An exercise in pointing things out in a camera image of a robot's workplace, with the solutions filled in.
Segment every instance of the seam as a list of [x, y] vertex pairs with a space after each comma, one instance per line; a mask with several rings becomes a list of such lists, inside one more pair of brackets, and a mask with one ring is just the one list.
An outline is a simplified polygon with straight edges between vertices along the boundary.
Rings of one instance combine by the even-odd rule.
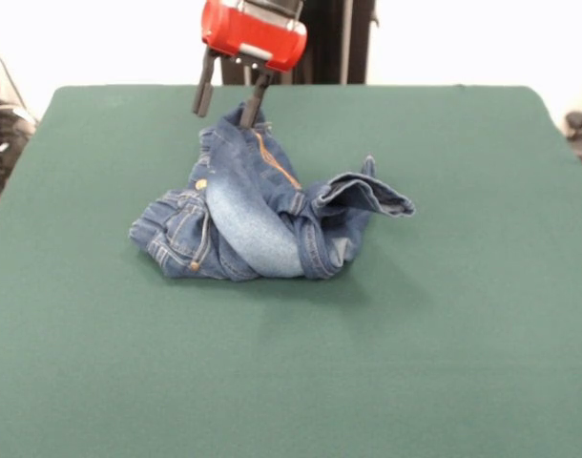
[[178, 262], [179, 265], [181, 266], [186, 266], [187, 265], [187, 261], [186, 260], [182, 260], [177, 253], [175, 253], [174, 250], [171, 250], [171, 248], [169, 246], [164, 245], [161, 241], [152, 241], [151, 242], [152, 245], [155, 246], [155, 248], [158, 249], [162, 249], [164, 250], [164, 252], [168, 255], [169, 258], [172, 258], [173, 260], [175, 260], [176, 262]]
[[239, 279], [242, 280], [248, 280], [248, 279], [252, 279], [253, 276], [250, 274], [244, 274], [242, 272], [240, 272], [239, 270], [237, 270], [235, 267], [232, 266], [232, 264], [230, 262], [228, 262], [223, 256], [221, 256], [219, 254], [219, 259], [221, 261], [221, 264], [223, 266], [225, 266], [225, 268], [227, 268], [230, 272], [232, 272], [236, 277], [238, 277]]
[[320, 270], [321, 273], [323, 273], [326, 277], [332, 277], [334, 273], [327, 270], [321, 260], [321, 257], [319, 256], [316, 229], [312, 224], [309, 224], [308, 227], [306, 227], [306, 241], [308, 244], [308, 253], [310, 255], [310, 259], [315, 264], [317, 270]]
[[185, 221], [187, 219], [189, 219], [192, 215], [194, 214], [194, 208], [192, 208], [192, 210], [190, 212], [187, 213], [187, 215], [185, 215], [182, 220], [180, 221], [180, 223], [177, 226], [177, 229], [175, 230], [175, 232], [170, 236], [170, 243], [173, 245], [178, 245], [177, 243], [177, 235], [178, 235], [178, 231], [181, 230], [181, 228], [183, 227], [183, 225], [185, 224]]
[[291, 176], [291, 174], [289, 174], [286, 170], [284, 170], [284, 168], [279, 164], [279, 162], [274, 158], [274, 156], [272, 156], [272, 153], [270, 153], [267, 150], [265, 144], [263, 143], [263, 137], [261, 136], [261, 134], [259, 132], [255, 132], [255, 135], [257, 136], [258, 141], [260, 143], [260, 153], [265, 163], [281, 172], [285, 176], [285, 178], [287, 178], [287, 180], [293, 185], [295, 189], [300, 190], [301, 185], [298, 183], [298, 181], [294, 179]]

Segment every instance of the blue denim jeans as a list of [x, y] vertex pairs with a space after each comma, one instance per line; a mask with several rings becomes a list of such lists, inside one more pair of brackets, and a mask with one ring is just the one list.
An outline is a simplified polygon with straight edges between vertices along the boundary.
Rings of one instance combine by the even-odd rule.
[[411, 216], [412, 202], [360, 173], [302, 188], [263, 113], [239, 126], [243, 104], [199, 133], [186, 188], [171, 190], [132, 224], [130, 239], [170, 278], [329, 279], [359, 254], [372, 214]]

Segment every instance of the cable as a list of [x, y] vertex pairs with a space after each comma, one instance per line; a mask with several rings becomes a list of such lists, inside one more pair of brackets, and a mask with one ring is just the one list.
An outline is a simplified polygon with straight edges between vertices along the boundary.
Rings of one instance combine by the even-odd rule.
[[13, 113], [15, 115], [25, 119], [27, 122], [30, 122], [30, 124], [32, 124], [32, 125], [38, 124], [38, 121], [34, 118], [34, 116], [32, 116], [32, 114], [28, 113], [28, 111], [24, 107], [21, 107], [19, 105], [12, 105], [10, 103], [6, 103], [3, 105], [0, 105], [0, 111], [2, 111], [2, 110], [13, 111]]
[[24, 110], [28, 110], [26, 108], [26, 103], [24, 102], [24, 99], [22, 98], [22, 94], [17, 90], [17, 86], [15, 86], [15, 82], [13, 81], [13, 78], [11, 77], [11, 74], [9, 73], [9, 69], [7, 68], [7, 64], [5, 64], [5, 61], [3, 60], [3, 58], [1, 56], [0, 56], [0, 64], [1, 64], [1, 67], [3, 68], [3, 72], [5, 73], [5, 76], [7, 77], [7, 80], [11, 84], [11, 88], [15, 92], [15, 95], [17, 96], [17, 99], [20, 102], [20, 105], [22, 105]]

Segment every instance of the stitching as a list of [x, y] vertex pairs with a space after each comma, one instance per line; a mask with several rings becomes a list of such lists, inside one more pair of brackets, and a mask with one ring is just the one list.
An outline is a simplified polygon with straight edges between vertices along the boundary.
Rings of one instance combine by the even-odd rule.
[[326, 269], [322, 263], [321, 257], [319, 256], [316, 229], [312, 224], [309, 224], [306, 227], [306, 241], [308, 244], [308, 254], [310, 255], [310, 259], [313, 261], [313, 263], [316, 264], [317, 269], [321, 270], [326, 277], [332, 277], [334, 274]]
[[291, 176], [291, 174], [289, 174], [286, 170], [284, 170], [282, 166], [279, 164], [279, 162], [274, 158], [274, 156], [272, 156], [272, 154], [267, 150], [265, 144], [263, 143], [263, 137], [261, 136], [261, 134], [259, 132], [255, 132], [255, 135], [257, 136], [258, 141], [260, 142], [260, 152], [263, 161], [266, 164], [277, 169], [279, 172], [281, 172], [287, 178], [287, 180], [293, 185], [295, 189], [298, 190], [301, 189], [301, 185], [298, 183], [298, 181], [294, 179]]
[[220, 257], [220, 260], [221, 260], [221, 264], [224, 265], [228, 270], [230, 270], [238, 278], [243, 279], [243, 280], [248, 280], [248, 279], [252, 279], [253, 278], [253, 275], [244, 274], [244, 273], [240, 272], [239, 270], [237, 270], [234, 266], [232, 266], [232, 264], [230, 262], [228, 262], [220, 254], [219, 254], [219, 257]]

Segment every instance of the crumpled jeans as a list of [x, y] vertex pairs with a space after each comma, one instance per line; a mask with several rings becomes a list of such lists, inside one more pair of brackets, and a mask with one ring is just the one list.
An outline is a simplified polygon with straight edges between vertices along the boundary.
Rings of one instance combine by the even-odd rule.
[[239, 126], [244, 104], [199, 133], [201, 151], [186, 188], [150, 203], [130, 239], [169, 278], [248, 281], [329, 279], [361, 251], [372, 214], [412, 216], [413, 203], [360, 173], [301, 187], [260, 112]]

